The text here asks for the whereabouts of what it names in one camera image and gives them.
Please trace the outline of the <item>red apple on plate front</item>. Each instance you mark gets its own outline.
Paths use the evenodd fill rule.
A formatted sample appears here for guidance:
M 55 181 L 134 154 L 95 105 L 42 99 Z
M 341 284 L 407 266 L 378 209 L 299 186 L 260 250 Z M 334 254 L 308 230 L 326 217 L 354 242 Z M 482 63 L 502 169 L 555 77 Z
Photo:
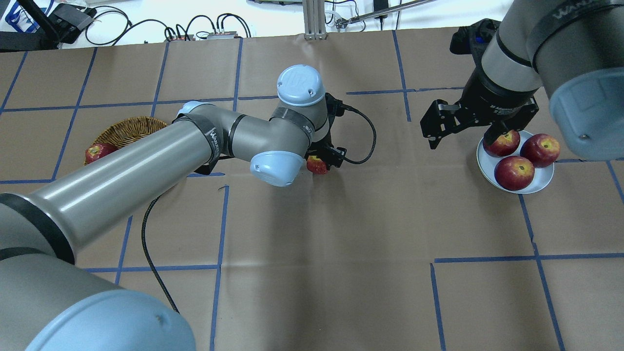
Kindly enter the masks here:
M 530 160 L 521 156 L 508 156 L 501 159 L 494 168 L 497 184 L 508 191 L 527 188 L 535 177 L 535 167 Z

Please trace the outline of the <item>red apple on plate right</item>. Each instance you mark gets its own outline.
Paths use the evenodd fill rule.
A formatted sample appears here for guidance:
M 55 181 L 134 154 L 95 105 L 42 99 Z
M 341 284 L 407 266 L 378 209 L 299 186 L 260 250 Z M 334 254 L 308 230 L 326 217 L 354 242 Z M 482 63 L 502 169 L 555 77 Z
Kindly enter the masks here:
M 530 160 L 536 168 L 546 168 L 559 158 L 560 143 L 549 134 L 535 134 L 523 143 L 520 156 Z

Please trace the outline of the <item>red apple on plate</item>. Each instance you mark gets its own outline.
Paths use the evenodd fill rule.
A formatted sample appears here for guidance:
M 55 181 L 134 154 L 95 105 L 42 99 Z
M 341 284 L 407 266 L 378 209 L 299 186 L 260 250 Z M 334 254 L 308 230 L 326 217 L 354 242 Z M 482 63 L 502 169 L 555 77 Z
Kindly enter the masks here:
M 535 177 L 535 167 L 530 160 L 521 156 L 508 156 L 501 159 L 494 168 L 497 184 L 508 191 L 527 188 Z
M 507 157 L 515 153 L 521 144 L 521 134 L 512 130 L 499 136 L 491 145 L 483 144 L 485 152 L 491 157 Z
M 560 143 L 549 134 L 535 134 L 523 143 L 520 156 L 530 160 L 536 168 L 546 168 L 559 158 Z

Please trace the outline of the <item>red apple in basket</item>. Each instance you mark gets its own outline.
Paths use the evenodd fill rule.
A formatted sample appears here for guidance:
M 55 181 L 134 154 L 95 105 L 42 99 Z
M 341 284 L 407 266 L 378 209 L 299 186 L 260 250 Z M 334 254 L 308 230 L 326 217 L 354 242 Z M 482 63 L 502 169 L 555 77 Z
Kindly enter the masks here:
M 85 165 L 91 164 L 92 162 L 114 153 L 117 150 L 118 147 L 110 143 L 94 143 L 85 150 L 84 163 Z

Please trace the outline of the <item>red apple on plate left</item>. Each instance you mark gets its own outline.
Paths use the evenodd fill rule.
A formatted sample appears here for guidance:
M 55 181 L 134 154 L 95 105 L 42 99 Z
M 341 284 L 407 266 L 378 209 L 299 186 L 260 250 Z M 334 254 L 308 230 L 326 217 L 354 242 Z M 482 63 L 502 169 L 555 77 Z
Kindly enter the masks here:
M 483 144 L 485 152 L 491 157 L 507 157 L 515 153 L 521 144 L 521 134 L 512 130 L 499 136 L 491 145 Z

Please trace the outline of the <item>woven wicker basket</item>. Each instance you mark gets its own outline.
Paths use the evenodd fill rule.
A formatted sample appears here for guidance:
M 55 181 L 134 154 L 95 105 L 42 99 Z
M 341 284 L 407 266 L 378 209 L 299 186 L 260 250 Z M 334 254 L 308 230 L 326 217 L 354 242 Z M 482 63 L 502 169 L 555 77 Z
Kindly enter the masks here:
M 95 138 L 94 143 L 108 143 L 120 149 L 167 126 L 167 122 L 154 117 L 125 118 L 100 133 Z

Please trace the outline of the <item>aluminium frame post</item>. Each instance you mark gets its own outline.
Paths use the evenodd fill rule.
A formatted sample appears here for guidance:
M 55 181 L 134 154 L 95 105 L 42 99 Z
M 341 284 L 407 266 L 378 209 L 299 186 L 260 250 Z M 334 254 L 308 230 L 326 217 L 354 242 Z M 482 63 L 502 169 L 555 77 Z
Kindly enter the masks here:
M 325 40 L 325 1 L 303 0 L 304 38 L 305 40 Z

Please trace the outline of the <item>yellow-red apple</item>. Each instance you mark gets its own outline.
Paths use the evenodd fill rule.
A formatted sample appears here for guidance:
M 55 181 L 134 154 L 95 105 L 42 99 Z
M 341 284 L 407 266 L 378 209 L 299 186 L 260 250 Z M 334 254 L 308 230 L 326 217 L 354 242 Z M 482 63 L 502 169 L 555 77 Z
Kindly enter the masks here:
M 318 156 L 310 155 L 306 160 L 306 169 L 310 171 L 310 173 L 316 175 L 325 175 L 328 173 L 328 166 L 326 162 L 324 162 Z

